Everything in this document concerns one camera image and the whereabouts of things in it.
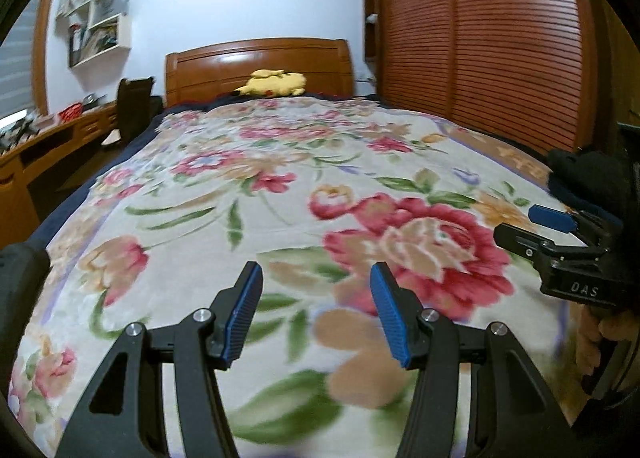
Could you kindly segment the person's right hand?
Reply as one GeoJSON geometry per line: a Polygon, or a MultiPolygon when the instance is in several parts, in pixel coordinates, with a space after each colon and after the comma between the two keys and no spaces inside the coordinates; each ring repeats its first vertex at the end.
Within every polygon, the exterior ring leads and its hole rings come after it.
{"type": "Polygon", "coordinates": [[[591,376],[600,366],[601,351],[598,344],[610,341],[631,341],[639,329],[639,319],[629,312],[608,315],[598,319],[587,305],[578,309],[576,325],[575,360],[582,374],[591,376]]]}

